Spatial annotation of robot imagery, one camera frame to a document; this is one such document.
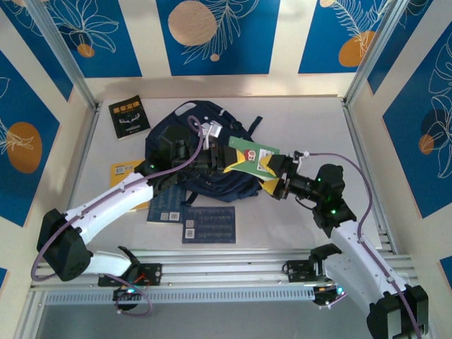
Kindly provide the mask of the navy blue backpack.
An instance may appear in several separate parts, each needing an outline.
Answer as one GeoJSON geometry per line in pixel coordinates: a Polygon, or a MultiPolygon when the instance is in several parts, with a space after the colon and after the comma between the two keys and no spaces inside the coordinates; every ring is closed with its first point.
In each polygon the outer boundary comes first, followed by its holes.
{"type": "MultiPolygon", "coordinates": [[[[191,100],[176,108],[159,122],[145,139],[145,158],[156,153],[161,145],[162,136],[171,126],[183,126],[190,129],[188,117],[194,116],[207,132],[211,125],[220,126],[218,131],[211,131],[219,146],[227,146],[231,136],[251,141],[251,135],[261,123],[262,117],[257,116],[251,126],[245,129],[240,121],[226,109],[207,100],[191,100]]],[[[186,204],[191,204],[198,195],[214,198],[230,203],[239,199],[257,196],[261,189],[258,179],[250,174],[231,171],[224,174],[195,174],[182,172],[178,183],[184,189],[192,192],[186,204]]]]}

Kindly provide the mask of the yellow book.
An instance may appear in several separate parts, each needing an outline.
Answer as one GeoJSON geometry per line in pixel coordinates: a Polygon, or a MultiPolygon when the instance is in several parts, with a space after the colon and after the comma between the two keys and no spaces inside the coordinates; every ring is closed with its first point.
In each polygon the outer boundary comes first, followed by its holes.
{"type": "MultiPolygon", "coordinates": [[[[128,162],[120,162],[111,165],[110,167],[110,178],[109,178],[109,187],[113,188],[116,185],[125,182],[124,185],[134,182],[138,180],[138,175],[134,172],[135,167],[139,166],[143,160],[132,160],[128,162]],[[126,179],[130,174],[132,174],[131,179],[126,179]]],[[[135,193],[141,190],[140,184],[136,184],[130,188],[131,191],[135,193]]],[[[142,198],[140,199],[141,203],[132,207],[129,212],[137,211],[141,209],[148,208],[148,200],[144,201],[142,198]]]]}

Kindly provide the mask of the green notebook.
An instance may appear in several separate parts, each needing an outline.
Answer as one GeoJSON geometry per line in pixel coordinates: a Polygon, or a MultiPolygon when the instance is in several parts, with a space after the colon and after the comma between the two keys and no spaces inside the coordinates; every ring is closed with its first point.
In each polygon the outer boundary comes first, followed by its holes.
{"type": "Polygon", "coordinates": [[[260,161],[269,155],[279,155],[280,151],[277,148],[234,136],[230,137],[228,146],[238,150],[244,156],[244,161],[234,165],[232,167],[233,170],[254,175],[262,180],[275,178],[274,175],[261,166],[260,161]]]}

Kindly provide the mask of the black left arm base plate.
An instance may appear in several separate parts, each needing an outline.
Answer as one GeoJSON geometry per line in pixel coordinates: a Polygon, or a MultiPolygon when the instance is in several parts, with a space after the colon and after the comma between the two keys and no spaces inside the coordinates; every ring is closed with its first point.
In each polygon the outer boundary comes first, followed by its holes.
{"type": "MultiPolygon", "coordinates": [[[[135,286],[158,286],[162,278],[162,264],[160,263],[140,263],[132,265],[122,276],[125,280],[135,286]]],[[[98,278],[99,287],[119,287],[120,282],[103,275],[98,278]]]]}

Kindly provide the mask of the aluminium table side rail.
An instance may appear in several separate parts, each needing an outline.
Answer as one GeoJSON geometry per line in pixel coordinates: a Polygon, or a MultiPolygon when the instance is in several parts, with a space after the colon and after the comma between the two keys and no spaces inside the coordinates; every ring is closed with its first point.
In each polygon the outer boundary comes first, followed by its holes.
{"type": "Polygon", "coordinates": [[[374,220],[374,226],[379,234],[379,239],[381,239],[383,236],[386,237],[383,242],[388,243],[390,249],[386,249],[386,245],[382,245],[381,248],[384,248],[384,251],[391,251],[393,255],[400,254],[399,248],[396,242],[394,241],[392,231],[388,225],[388,218],[386,212],[383,209],[381,199],[379,198],[378,192],[374,185],[373,176],[370,171],[371,167],[369,166],[370,165],[369,159],[367,157],[364,142],[360,136],[359,129],[354,118],[354,114],[352,113],[352,110],[348,107],[347,103],[345,102],[345,99],[343,99],[342,105],[345,120],[347,122],[347,126],[349,128],[350,136],[357,156],[357,161],[363,173],[365,174],[367,181],[369,182],[371,195],[373,198],[371,214],[374,220]]]}
{"type": "Polygon", "coordinates": [[[99,115],[98,108],[72,111],[52,146],[56,165],[49,174],[52,204],[42,219],[39,247],[42,257],[59,270],[87,266],[92,256],[82,236],[90,204],[74,203],[99,115]]]}

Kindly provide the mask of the black book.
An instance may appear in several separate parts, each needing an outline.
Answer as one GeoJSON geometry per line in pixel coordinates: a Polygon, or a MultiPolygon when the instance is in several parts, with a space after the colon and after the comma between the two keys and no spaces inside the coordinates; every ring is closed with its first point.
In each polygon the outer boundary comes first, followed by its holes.
{"type": "Polygon", "coordinates": [[[118,140],[150,129],[139,95],[108,106],[118,140]]]}

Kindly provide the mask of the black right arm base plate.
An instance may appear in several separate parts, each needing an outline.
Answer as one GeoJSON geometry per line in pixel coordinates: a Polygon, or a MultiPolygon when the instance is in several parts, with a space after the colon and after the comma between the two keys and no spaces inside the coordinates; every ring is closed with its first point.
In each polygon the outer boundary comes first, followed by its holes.
{"type": "Polygon", "coordinates": [[[309,260],[287,261],[282,267],[283,273],[290,283],[305,283],[316,281],[314,265],[309,260]]]}

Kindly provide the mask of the aluminium mounting rail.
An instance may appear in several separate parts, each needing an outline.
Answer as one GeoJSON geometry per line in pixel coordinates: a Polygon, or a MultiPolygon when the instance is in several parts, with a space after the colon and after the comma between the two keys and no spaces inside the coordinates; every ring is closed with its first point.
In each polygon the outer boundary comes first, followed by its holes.
{"type": "MultiPolygon", "coordinates": [[[[134,250],[141,263],[161,263],[163,288],[197,287],[268,287],[289,285],[282,266],[289,260],[306,260],[310,250],[134,250]]],[[[394,271],[411,285],[419,279],[409,255],[379,250],[394,271]]],[[[96,275],[82,275],[75,280],[62,282],[51,278],[44,282],[31,282],[36,291],[77,290],[97,288],[96,275]]]]}

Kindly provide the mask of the aluminium frame post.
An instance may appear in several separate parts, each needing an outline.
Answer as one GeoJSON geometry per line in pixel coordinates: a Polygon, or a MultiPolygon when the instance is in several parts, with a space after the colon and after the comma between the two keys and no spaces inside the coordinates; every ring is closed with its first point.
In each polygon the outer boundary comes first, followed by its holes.
{"type": "Polygon", "coordinates": [[[42,33],[54,56],[61,64],[66,75],[73,83],[73,86],[79,92],[87,106],[93,111],[96,111],[98,103],[85,82],[84,75],[52,20],[52,17],[44,7],[44,4],[40,0],[24,1],[29,14],[42,33]]]}
{"type": "Polygon", "coordinates": [[[357,68],[350,87],[343,97],[343,107],[349,108],[351,106],[352,101],[359,94],[361,87],[367,82],[368,75],[381,55],[388,39],[393,34],[409,1],[410,0],[391,0],[388,3],[388,10],[382,18],[374,39],[371,41],[371,44],[363,57],[362,63],[357,68]]]}

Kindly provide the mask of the thin dark blue booklet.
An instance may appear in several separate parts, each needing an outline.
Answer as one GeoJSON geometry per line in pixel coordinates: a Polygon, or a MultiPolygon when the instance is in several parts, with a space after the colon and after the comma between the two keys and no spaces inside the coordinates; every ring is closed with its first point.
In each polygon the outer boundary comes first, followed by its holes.
{"type": "Polygon", "coordinates": [[[235,244],[235,207],[186,207],[183,244],[235,244]]]}

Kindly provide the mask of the thick blue book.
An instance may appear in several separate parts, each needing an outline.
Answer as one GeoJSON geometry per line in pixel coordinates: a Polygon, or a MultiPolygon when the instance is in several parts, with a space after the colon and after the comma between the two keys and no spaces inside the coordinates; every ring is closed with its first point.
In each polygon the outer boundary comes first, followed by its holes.
{"type": "Polygon", "coordinates": [[[174,185],[150,201],[147,222],[182,223],[186,189],[174,185]]]}

